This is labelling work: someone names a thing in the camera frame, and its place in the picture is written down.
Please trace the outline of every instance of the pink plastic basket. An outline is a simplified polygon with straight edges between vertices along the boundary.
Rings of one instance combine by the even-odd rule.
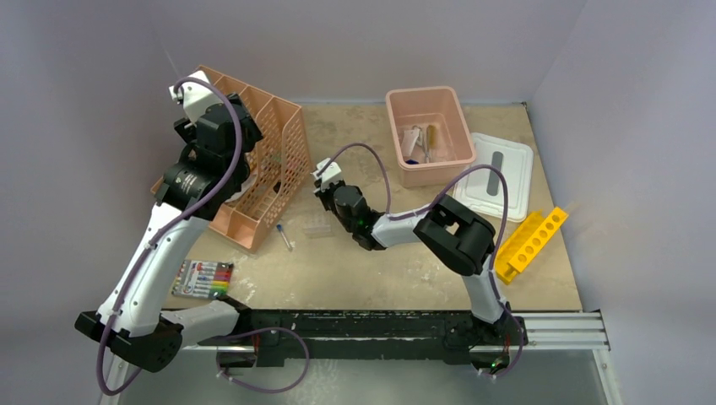
[[[283,100],[240,80],[199,66],[225,94],[237,93],[261,132],[263,140],[247,155],[256,183],[238,201],[225,202],[209,227],[244,249],[255,252],[274,231],[289,202],[314,167],[308,153],[303,112]],[[156,192],[162,180],[156,182]]]
[[[392,90],[386,94],[385,101],[403,187],[445,184],[477,158],[458,95],[452,88]],[[425,152],[417,146],[411,156],[403,156],[400,143],[404,131],[414,127],[425,131],[429,125],[436,129],[430,146],[431,163],[423,163]],[[406,163],[408,158],[419,164]]]

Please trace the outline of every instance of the yellow plastic rack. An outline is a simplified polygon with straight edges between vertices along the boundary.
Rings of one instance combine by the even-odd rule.
[[[542,217],[542,211],[528,215],[497,252],[497,277],[510,284],[540,253],[568,216],[559,207],[553,209],[547,218]]]

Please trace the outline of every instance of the pink plastic bin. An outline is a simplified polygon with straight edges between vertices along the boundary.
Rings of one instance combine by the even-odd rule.
[[[392,90],[386,94],[385,102],[403,187],[447,184],[477,158],[458,95],[452,88]],[[437,138],[430,147],[431,163],[405,163],[400,151],[404,131],[414,126],[426,128],[431,124],[437,130]],[[412,159],[423,162],[424,156],[422,149],[415,146]]]

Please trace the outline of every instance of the white container lid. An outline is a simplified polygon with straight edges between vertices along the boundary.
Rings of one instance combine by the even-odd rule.
[[[493,165],[507,181],[509,208],[507,219],[522,222],[527,217],[529,185],[532,181],[532,148],[484,133],[472,133],[477,160],[470,165]],[[458,181],[453,197],[477,213],[502,217],[502,186],[499,177],[490,170],[477,170]]]

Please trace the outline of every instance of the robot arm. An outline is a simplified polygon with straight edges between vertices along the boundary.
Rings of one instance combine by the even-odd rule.
[[[192,76],[208,82],[203,72]],[[213,190],[234,158],[234,123],[221,100],[192,83],[184,84],[182,90],[175,100],[182,103],[187,118],[177,121],[174,128],[186,146],[179,160],[164,173],[147,229],[119,283],[98,311],[83,312],[75,322],[76,329],[99,342],[108,320],[115,316],[107,346],[114,354],[149,371],[163,369],[181,347],[228,334],[237,324],[241,305],[227,297],[190,310],[162,311],[161,306],[176,271],[221,204],[240,197],[251,187],[253,178],[244,153],[251,152],[263,139],[238,95],[229,94],[227,99],[241,123],[241,155],[236,169],[207,203],[149,246],[157,231]],[[128,282],[131,269],[147,248],[147,257]],[[114,310],[122,289],[127,293],[119,309]]]
[[[505,320],[502,305],[507,302],[502,294],[499,300],[495,296],[490,281],[494,270],[487,265],[490,255],[495,254],[495,229],[489,222],[448,195],[430,209],[424,206],[404,213],[380,213],[368,206],[360,188],[345,184],[337,163],[322,171],[328,162],[323,160],[313,172],[313,193],[358,245],[381,251],[422,241],[447,268],[463,277],[475,318],[488,324]],[[455,224],[458,228],[448,231]]]

